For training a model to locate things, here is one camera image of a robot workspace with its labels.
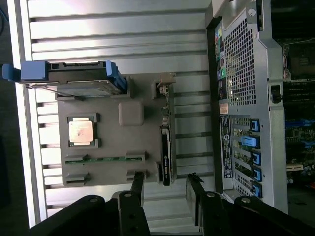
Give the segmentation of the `green RAM stick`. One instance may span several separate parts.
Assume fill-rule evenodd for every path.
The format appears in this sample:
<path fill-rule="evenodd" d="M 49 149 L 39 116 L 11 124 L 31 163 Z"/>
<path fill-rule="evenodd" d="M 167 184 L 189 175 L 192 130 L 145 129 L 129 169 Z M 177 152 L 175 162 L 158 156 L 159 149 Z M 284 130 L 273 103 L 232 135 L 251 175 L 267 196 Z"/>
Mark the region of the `green RAM stick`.
<path fill-rule="evenodd" d="M 82 160 L 70 160 L 66 161 L 66 164 L 94 164 L 94 163 L 102 163 L 102 162 L 135 162 L 135 161 L 143 161 L 141 157 L 109 157 L 109 158 L 83 158 Z"/>

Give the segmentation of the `grey plastic parts rack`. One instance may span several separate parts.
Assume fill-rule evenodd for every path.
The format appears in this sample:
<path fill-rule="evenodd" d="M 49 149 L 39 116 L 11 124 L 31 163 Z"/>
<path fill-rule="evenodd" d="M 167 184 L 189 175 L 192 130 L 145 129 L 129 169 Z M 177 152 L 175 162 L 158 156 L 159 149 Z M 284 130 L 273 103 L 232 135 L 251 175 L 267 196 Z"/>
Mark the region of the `grey plastic parts rack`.
<path fill-rule="evenodd" d="M 132 182 L 143 172 L 148 182 L 163 185 L 161 173 L 161 130 L 164 96 L 156 93 L 161 74 L 134 74 L 127 77 L 126 94 L 57 100 L 62 180 L 66 187 L 116 185 Z M 176 177 L 173 84 L 170 86 L 172 125 L 172 174 Z M 72 118 L 93 122 L 90 145 L 69 142 L 68 123 Z M 141 157 L 143 161 L 66 164 L 83 158 Z"/>

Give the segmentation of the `grey open PC case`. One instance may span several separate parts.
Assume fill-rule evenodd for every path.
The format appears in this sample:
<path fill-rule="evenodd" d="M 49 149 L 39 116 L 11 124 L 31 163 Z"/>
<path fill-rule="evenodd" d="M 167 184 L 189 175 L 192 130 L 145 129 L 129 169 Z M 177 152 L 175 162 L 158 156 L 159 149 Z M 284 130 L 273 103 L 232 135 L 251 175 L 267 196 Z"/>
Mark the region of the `grey open PC case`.
<path fill-rule="evenodd" d="M 288 211 L 281 41 L 315 37 L 315 0 L 211 0 L 205 13 L 215 189 L 233 201 L 235 181 L 263 202 Z M 250 131 L 258 119 L 260 132 Z M 259 136 L 260 149 L 242 136 Z M 261 165 L 251 151 L 261 153 Z M 253 179 L 260 168 L 262 182 Z"/>

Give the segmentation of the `silver CPU chip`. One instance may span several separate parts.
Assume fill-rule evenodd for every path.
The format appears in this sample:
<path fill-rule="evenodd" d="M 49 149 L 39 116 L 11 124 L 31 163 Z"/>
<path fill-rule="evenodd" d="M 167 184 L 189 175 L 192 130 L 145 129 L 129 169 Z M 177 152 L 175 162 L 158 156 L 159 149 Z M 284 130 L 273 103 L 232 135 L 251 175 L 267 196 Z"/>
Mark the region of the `silver CPU chip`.
<path fill-rule="evenodd" d="M 71 145 L 90 145 L 94 140 L 93 122 L 89 118 L 72 118 L 68 123 L 68 135 Z"/>

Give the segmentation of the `green motherboard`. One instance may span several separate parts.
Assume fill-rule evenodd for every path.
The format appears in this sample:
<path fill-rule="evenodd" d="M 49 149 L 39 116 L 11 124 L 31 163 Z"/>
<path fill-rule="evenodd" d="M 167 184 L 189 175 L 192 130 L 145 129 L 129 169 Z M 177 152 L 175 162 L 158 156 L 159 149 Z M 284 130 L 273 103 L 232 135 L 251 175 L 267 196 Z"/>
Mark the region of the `green motherboard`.
<path fill-rule="evenodd" d="M 281 43 L 283 47 L 309 41 L 315 42 L 315 37 Z M 287 186 L 315 195 L 315 81 L 286 82 L 283 79 L 280 101 L 285 115 Z"/>

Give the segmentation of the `hard disk blue carrier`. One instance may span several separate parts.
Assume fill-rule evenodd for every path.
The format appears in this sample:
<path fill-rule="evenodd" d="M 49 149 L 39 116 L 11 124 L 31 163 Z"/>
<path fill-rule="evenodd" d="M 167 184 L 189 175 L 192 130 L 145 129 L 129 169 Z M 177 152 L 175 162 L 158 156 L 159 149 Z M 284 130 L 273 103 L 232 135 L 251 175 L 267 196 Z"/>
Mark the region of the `hard disk blue carrier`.
<path fill-rule="evenodd" d="M 24 61 L 2 66 L 2 78 L 64 97 L 106 97 L 127 93 L 126 78 L 110 60 L 88 63 Z"/>

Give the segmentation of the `CPU socket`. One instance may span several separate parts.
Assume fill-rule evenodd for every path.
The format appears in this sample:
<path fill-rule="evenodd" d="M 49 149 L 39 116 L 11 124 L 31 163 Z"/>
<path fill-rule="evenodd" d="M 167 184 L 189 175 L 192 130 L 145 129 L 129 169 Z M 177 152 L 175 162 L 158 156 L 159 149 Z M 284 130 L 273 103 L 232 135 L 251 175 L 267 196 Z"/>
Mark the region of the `CPU socket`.
<path fill-rule="evenodd" d="M 283 79 L 286 82 L 315 81 L 315 42 L 283 46 Z"/>

